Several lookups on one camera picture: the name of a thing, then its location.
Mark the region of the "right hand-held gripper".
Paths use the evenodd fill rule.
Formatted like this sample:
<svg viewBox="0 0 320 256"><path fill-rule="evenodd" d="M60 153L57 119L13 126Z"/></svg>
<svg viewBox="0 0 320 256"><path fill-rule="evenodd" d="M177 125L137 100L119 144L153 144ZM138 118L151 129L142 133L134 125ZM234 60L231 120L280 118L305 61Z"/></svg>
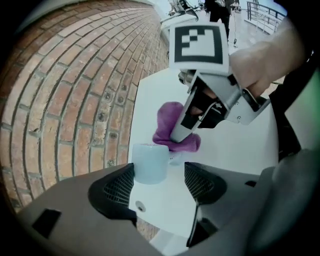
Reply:
<svg viewBox="0 0 320 256"><path fill-rule="evenodd" d="M225 27L216 22L174 24L169 28L169 66L188 86L188 98L170 134L182 142L209 113L242 125L250 124L270 103L241 88L230 67Z"/></svg>

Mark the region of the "person's right forearm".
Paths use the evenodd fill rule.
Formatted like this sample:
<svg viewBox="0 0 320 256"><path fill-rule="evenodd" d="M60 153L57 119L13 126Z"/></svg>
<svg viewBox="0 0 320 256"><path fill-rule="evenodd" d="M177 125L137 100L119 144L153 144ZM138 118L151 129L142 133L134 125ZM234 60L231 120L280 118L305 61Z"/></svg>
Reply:
<svg viewBox="0 0 320 256"><path fill-rule="evenodd" d="M258 70L269 80L276 80L299 68L306 60L303 40L288 17L276 32L254 45Z"/></svg>

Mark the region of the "grey metal device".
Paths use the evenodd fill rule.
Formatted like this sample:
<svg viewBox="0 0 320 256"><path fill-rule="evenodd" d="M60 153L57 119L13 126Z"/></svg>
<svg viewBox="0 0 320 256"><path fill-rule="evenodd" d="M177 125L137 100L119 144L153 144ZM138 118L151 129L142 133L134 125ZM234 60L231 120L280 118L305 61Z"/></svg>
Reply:
<svg viewBox="0 0 320 256"><path fill-rule="evenodd" d="M198 15L196 14L197 6L192 6L188 0L168 0L168 3L171 6L171 11L169 11L169 16L182 16L185 14L191 15L195 17L195 21L199 20Z"/></svg>

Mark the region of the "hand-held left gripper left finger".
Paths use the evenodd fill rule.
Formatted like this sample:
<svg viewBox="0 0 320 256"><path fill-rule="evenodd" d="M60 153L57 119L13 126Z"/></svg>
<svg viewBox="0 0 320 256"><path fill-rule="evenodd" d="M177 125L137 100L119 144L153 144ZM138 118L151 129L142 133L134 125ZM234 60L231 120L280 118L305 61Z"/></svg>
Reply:
<svg viewBox="0 0 320 256"><path fill-rule="evenodd" d="M133 165L65 179L18 214L27 233L50 256L160 256L137 231L137 214L116 201L114 182L133 186Z"/></svg>

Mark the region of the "purple wiping cloth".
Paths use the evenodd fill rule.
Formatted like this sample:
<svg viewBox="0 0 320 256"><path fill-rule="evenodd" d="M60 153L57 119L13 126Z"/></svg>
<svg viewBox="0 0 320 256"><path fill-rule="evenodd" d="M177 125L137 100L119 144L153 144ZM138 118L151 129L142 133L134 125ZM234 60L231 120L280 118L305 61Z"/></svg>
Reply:
<svg viewBox="0 0 320 256"><path fill-rule="evenodd" d="M184 106L180 102L169 101L164 103L157 111L157 129L152 141L158 145L167 146L172 152L197 152L201 145L201 138L198 134L191 133L181 142L173 142L170 139Z"/></svg>

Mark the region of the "black metal railing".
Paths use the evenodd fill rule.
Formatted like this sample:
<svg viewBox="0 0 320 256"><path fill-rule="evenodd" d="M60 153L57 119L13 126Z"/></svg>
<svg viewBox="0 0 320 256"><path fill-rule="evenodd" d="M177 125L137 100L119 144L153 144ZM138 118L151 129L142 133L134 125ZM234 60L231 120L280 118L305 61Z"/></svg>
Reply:
<svg viewBox="0 0 320 256"><path fill-rule="evenodd" d="M277 31L278 26L286 17L280 11L260 4L259 0L249 0L246 2L245 22L254 25L256 30L260 30L265 34L273 34Z"/></svg>

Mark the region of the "person's right hand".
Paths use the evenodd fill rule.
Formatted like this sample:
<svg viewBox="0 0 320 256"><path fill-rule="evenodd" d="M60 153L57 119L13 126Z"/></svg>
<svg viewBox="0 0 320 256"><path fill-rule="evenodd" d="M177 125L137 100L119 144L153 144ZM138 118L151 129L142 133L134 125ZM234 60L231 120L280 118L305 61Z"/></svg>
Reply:
<svg viewBox="0 0 320 256"><path fill-rule="evenodd" d="M284 82L284 75L271 76L267 70L268 44L257 43L232 53L229 63L238 84L257 98L264 92L272 93Z"/></svg>

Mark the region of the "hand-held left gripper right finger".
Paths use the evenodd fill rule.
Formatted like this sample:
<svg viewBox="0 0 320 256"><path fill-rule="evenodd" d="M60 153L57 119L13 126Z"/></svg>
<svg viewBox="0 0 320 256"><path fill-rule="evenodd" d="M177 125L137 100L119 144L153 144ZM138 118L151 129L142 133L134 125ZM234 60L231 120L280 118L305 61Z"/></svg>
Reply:
<svg viewBox="0 0 320 256"><path fill-rule="evenodd" d="M247 250L272 187L272 169L261 174L184 164L184 183L196 207L189 250Z"/></svg>

